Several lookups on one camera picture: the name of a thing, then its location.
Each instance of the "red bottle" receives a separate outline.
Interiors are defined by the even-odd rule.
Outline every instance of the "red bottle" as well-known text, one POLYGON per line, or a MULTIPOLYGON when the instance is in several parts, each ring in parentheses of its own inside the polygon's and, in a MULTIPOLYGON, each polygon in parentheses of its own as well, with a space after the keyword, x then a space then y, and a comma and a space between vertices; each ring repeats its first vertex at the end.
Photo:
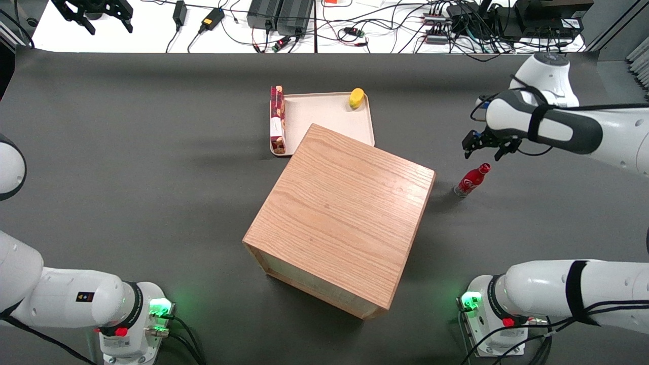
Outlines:
POLYGON ((485 179, 485 174, 489 172, 489 170, 491 170, 491 165, 482 164, 479 168, 469 171, 459 184, 453 187, 453 191, 459 197, 467 197, 473 189, 482 184, 482 181, 485 179))

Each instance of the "gray mat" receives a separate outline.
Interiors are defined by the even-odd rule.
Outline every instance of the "gray mat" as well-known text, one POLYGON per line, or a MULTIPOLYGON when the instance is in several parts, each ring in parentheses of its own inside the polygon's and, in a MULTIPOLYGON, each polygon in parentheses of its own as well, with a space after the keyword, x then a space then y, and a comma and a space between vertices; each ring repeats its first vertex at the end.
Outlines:
MULTIPOLYGON (((158 283, 209 364, 457 364, 454 298, 473 277, 535 259, 648 257, 646 181, 588 158, 506 156, 466 200, 448 194, 493 163, 491 150, 463 157, 462 138, 483 128, 469 111, 479 94, 506 88, 524 60, 19 52, 0 132, 22 148, 29 172, 0 204, 0 229, 47 266, 158 283), (438 174, 381 318, 364 323, 266 277, 241 244, 288 161, 268 148, 273 84, 288 94, 364 88, 376 146, 438 174)), ((570 76, 583 104, 608 101, 593 57, 572 57, 570 76)), ((83 331, 46 332, 87 353, 83 331)), ((17 329, 0 336, 0 363, 76 364, 17 329)), ((577 324, 557 336, 548 364, 644 364, 646 342, 577 324)), ((526 352, 507 364, 526 363, 526 352)), ((166 341, 159 365, 189 363, 166 341)))

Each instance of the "tray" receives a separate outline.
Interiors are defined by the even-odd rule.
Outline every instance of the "tray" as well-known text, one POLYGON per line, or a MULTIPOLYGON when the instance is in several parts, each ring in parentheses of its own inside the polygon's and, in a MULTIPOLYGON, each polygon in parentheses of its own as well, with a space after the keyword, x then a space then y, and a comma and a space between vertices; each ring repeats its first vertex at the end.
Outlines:
POLYGON ((367 95, 356 110, 349 106, 349 92, 284 95, 286 103, 286 152, 275 156, 291 156, 311 124, 315 123, 349 138, 374 145, 372 116, 367 95))

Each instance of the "wooden box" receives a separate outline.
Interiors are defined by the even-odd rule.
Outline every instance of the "wooden box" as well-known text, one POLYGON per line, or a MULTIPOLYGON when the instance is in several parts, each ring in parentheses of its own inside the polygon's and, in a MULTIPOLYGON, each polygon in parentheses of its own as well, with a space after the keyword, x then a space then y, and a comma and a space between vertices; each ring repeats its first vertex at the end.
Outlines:
POLYGON ((373 318, 390 308, 434 180, 313 124, 243 243, 268 275, 373 318))

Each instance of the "white table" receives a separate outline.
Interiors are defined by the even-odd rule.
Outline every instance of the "white table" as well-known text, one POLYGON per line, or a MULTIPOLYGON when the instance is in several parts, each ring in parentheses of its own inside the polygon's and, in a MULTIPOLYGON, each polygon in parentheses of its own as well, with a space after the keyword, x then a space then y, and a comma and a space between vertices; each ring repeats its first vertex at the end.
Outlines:
MULTIPOLYGON (((202 34, 199 39, 191 47, 192 53, 254 53, 251 45, 237 44, 230 39, 225 31, 234 39, 251 43, 252 42, 252 29, 248 27, 246 21, 246 11, 250 7, 251 0, 241 0, 233 8, 235 10, 235 17, 238 18, 239 23, 234 21, 234 17, 228 9, 235 0, 230 0, 229 4, 225 3, 226 0, 221 0, 222 6, 225 10, 225 19, 213 31, 208 31, 202 34)), ((356 0, 340 0, 338 5, 345 5, 349 1, 354 1, 348 7, 327 7, 323 8, 320 2, 315 6, 315 11, 318 19, 326 18, 327 20, 334 19, 350 19, 356 16, 378 10, 379 8, 363 5, 357 3, 356 0)), ((187 4, 212 6, 217 7, 217 0, 186 0, 187 4)), ((402 3, 424 3, 422 0, 404 0, 402 3)), ((142 0, 129 0, 133 7, 133 18, 131 24, 133 25, 133 33, 129 34, 122 25, 122 23, 109 16, 91 21, 97 32, 94 36, 90 35, 88 31, 77 25, 74 22, 68 22, 63 19, 54 5, 48 2, 45 12, 40 20, 38 28, 34 33, 34 43, 36 48, 44 49, 47 51, 55 52, 100 52, 100 53, 164 53, 167 43, 170 41, 175 33, 175 24, 171 19, 174 10, 174 4, 158 5, 157 3, 144 2, 142 0)), ((397 0, 386 1, 382 8, 389 5, 394 5, 397 0)), ((494 3, 500 3, 504 6, 508 5, 508 0, 496 0, 494 3)), ((418 5, 408 5, 396 7, 395 21, 401 22, 412 10, 416 9, 418 5)), ((383 18, 390 19, 394 8, 387 8, 374 13, 366 18, 383 18)), ((424 6, 419 10, 412 13, 411 16, 421 16, 423 12, 429 10, 428 6, 424 6)), ((209 13, 210 9, 188 7, 187 16, 185 19, 185 26, 182 28, 179 36, 172 44, 171 53, 186 53, 187 46, 192 38, 196 35, 202 19, 209 13)), ((351 23, 337 22, 332 24, 335 30, 342 27, 351 26, 351 23)), ((367 24, 364 28, 366 37, 369 41, 369 50, 371 53, 390 53, 394 49, 394 53, 399 52, 409 40, 413 38, 416 30, 419 30, 422 23, 420 19, 408 19, 404 26, 409 28, 401 28, 397 32, 382 29, 374 24, 367 24)), ((335 38, 335 32, 323 21, 317 22, 318 35, 327 38, 335 38)), ((313 21, 310 22, 310 31, 313 31, 313 21)), ((265 31, 257 29, 254 31, 254 37, 257 43, 265 41, 265 31)), ((272 32, 269 40, 274 43, 281 38, 276 32, 272 32)), ((313 53, 314 52, 314 39, 313 35, 307 35, 301 39, 296 45, 292 53, 313 53)), ((412 53, 415 50, 415 39, 408 44, 403 53, 412 53)), ((534 42, 541 45, 541 50, 545 50, 546 40, 531 40, 524 41, 534 42)), ((464 47, 454 46, 450 50, 452 53, 471 53, 471 49, 475 48, 480 52, 480 46, 467 37, 462 37, 458 41, 464 47)), ((564 47, 562 51, 570 52, 577 51, 583 46, 583 38, 579 37, 569 46, 564 47)), ((531 53, 538 51, 538 47, 526 46, 516 50, 518 53, 531 53)), ((281 50, 280 53, 286 53, 288 47, 281 50)), ((354 47, 341 44, 340 42, 327 40, 318 37, 318 52, 319 53, 367 53, 365 47, 354 47)), ((428 45, 424 44, 418 53, 448 53, 449 45, 428 45)))

